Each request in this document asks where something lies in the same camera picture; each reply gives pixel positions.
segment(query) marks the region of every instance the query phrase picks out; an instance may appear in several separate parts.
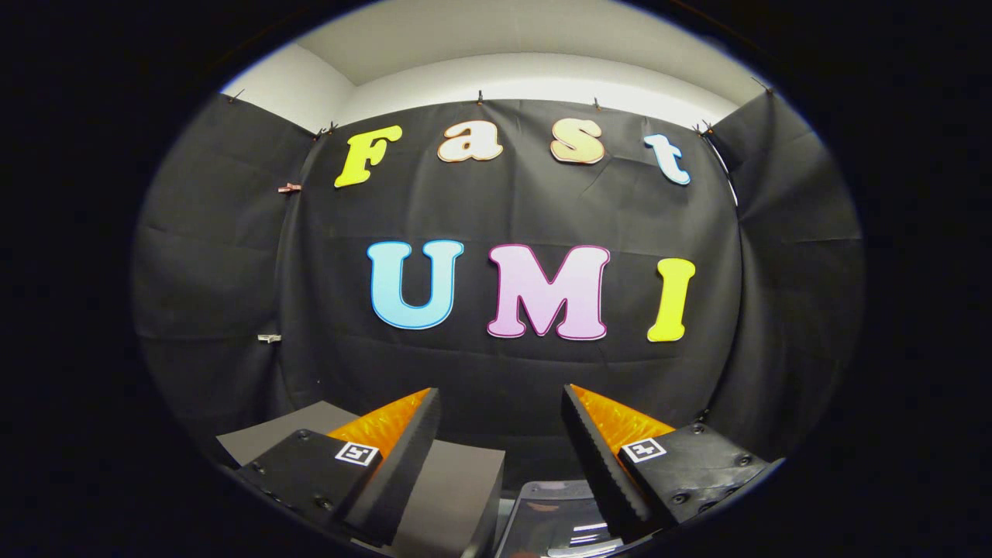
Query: yellow letter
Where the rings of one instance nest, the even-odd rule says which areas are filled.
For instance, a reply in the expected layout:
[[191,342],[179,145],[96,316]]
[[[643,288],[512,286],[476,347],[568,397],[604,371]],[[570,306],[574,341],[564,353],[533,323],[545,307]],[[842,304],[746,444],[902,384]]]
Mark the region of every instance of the yellow letter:
[[552,126],[552,155],[563,163],[598,163],[606,150],[598,138],[603,134],[592,120],[563,118]]
[[662,303],[658,318],[648,330],[648,341],[678,341],[685,334],[682,325],[682,311],[685,310],[685,291],[688,280],[695,275],[695,266],[688,260],[666,258],[658,262],[658,272],[662,274]]
[[[458,135],[465,130],[468,130],[467,134]],[[496,124],[485,120],[455,124],[444,130],[444,137],[451,139],[440,144],[437,156],[447,163],[464,161],[469,157],[476,161],[488,161],[503,153],[503,146],[496,143]]]
[[386,155],[384,140],[396,141],[402,135],[403,130],[399,126],[390,126],[351,136],[348,140],[351,148],[348,149],[348,157],[344,160],[344,169],[341,171],[341,176],[334,180],[334,186],[343,188],[369,180],[372,173],[365,170],[365,161],[373,167],[378,165]]

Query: clothespin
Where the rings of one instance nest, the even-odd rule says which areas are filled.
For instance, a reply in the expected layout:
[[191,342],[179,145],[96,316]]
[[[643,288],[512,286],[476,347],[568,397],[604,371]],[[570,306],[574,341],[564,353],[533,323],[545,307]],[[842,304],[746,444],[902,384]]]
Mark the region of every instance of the clothespin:
[[769,95],[772,94],[772,89],[770,87],[768,87],[767,85],[765,85],[761,81],[758,81],[757,79],[755,79],[755,77],[753,75],[751,76],[751,78],[754,79],[755,83],[758,83],[762,87],[765,87],[765,94],[769,94]]

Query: letter u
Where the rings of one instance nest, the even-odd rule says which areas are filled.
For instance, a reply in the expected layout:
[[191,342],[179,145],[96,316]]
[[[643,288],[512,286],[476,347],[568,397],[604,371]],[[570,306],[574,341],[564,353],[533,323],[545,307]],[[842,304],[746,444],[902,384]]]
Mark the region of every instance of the letter u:
[[423,306],[403,300],[403,261],[412,250],[406,242],[377,242],[366,252],[372,260],[372,309],[385,323],[404,330],[426,330],[440,324],[454,303],[454,260],[465,248],[454,240],[424,245],[431,259],[431,299]]

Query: white ceiling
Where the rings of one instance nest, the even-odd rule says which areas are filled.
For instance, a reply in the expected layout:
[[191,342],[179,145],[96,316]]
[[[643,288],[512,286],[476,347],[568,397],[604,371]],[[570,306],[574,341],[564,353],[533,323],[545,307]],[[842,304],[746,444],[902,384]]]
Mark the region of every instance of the white ceiling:
[[385,0],[298,43],[355,85],[464,57],[557,53],[666,73],[738,105],[764,91],[718,48],[610,0]]

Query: black border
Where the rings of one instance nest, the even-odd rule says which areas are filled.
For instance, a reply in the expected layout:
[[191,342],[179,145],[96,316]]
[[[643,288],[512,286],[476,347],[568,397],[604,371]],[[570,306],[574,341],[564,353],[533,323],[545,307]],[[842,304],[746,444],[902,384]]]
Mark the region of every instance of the black border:
[[[324,539],[226,484],[173,421],[131,328],[128,257],[158,161],[199,105],[356,3],[22,4],[10,19],[8,86],[16,99],[8,153],[18,171],[8,243],[23,273],[14,280],[8,372],[19,405],[7,460],[17,472],[14,501],[23,502],[14,547],[328,552]],[[967,355],[983,347],[983,330],[967,328],[980,312],[963,312],[983,308],[971,261],[987,250],[978,223],[989,197],[968,190],[976,182],[968,165],[981,157],[977,113],[965,103],[981,94],[981,66],[953,62],[981,52],[984,20],[912,3],[651,8],[718,37],[817,130],[858,206],[869,282],[863,342],[824,420],[746,505],[659,555],[978,555],[988,535],[978,534],[981,482],[969,475],[978,474],[987,420],[969,395],[981,394],[977,373],[987,363]],[[944,263],[928,275],[921,262],[934,259]],[[945,293],[939,304],[921,304],[934,286]]]

